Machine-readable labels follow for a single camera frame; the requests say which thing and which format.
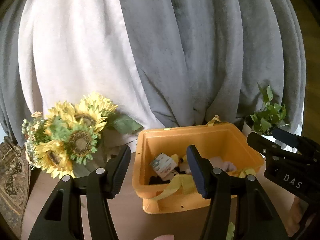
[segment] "table surface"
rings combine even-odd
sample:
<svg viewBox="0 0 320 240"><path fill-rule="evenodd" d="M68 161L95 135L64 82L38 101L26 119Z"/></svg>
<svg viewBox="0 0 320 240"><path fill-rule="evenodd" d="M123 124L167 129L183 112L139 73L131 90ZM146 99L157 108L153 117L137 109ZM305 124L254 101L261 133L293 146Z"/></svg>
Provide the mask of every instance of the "table surface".
<svg viewBox="0 0 320 240"><path fill-rule="evenodd" d="M142 199L139 198L132 187L132 170L134 154L132 154L128 172L124 179L120 194L108 201L113 223L120 240L153 240L154 238L171 234L175 240L197 240L207 216L208 208L197 210L149 215L142 210ZM281 219L287 219L288 211L294 196L263 176L265 166L257 174L259 182L269 195ZM58 179L52 179L50 174L41 172L31 192L22 225L22 240L27 240L33 224L36 221L45 201L56 186ZM81 197L86 206L86 197ZM85 240L91 239L87 209L82 207L83 228ZM231 220L236 212L236 199L231 205Z"/></svg>

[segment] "human hand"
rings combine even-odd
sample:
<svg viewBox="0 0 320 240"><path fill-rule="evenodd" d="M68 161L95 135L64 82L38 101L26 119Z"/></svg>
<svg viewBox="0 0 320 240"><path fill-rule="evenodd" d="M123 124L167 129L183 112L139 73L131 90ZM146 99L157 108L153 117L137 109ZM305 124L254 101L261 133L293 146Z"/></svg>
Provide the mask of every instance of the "human hand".
<svg viewBox="0 0 320 240"><path fill-rule="evenodd" d="M313 214L312 216L310 216L310 218L306 222L306 227L310 225L315 215L316 214ZM293 204L289 211L289 217L288 217L287 223L285 225L285 229L289 237L292 237L300 229L299 223L302 217L303 215L302 215L302 209L300 207L300 199L297 196L295 196Z"/></svg>

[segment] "wooden floor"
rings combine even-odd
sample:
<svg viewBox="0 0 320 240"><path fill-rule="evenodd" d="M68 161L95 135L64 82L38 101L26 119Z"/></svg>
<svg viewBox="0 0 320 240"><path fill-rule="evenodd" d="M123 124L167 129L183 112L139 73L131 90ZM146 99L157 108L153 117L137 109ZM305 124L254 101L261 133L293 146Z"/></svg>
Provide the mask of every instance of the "wooden floor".
<svg viewBox="0 0 320 240"><path fill-rule="evenodd" d="M300 24L307 63L302 135L320 143L320 26L303 0L291 0Z"/></svg>

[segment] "orange plastic box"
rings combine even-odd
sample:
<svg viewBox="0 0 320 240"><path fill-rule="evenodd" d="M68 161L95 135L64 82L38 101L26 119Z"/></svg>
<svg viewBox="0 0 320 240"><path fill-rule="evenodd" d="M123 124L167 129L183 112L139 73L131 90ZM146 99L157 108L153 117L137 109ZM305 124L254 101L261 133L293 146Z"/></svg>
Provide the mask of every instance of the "orange plastic box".
<svg viewBox="0 0 320 240"><path fill-rule="evenodd" d="M248 146L245 136L231 123L142 131L138 138L132 185L143 198L146 213L171 213L209 206L210 200L203 199L199 193L184 195L182 189L159 201L149 199L159 195L168 185L148 185L150 177L157 176L149 165L151 161L160 153L183 157L191 144L204 158L220 156L223 161L232 162L238 168L229 172L232 176L238 176L245 168L258 172L264 163L261 155Z"/></svg>

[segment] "patterned rug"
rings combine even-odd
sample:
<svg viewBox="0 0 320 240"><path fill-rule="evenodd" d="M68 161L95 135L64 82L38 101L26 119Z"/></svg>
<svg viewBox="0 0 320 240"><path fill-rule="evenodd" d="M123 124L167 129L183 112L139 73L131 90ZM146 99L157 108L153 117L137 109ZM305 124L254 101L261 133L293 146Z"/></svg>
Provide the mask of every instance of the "patterned rug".
<svg viewBox="0 0 320 240"><path fill-rule="evenodd" d="M19 239L29 184L30 168L24 149L4 137L0 144L0 212Z"/></svg>

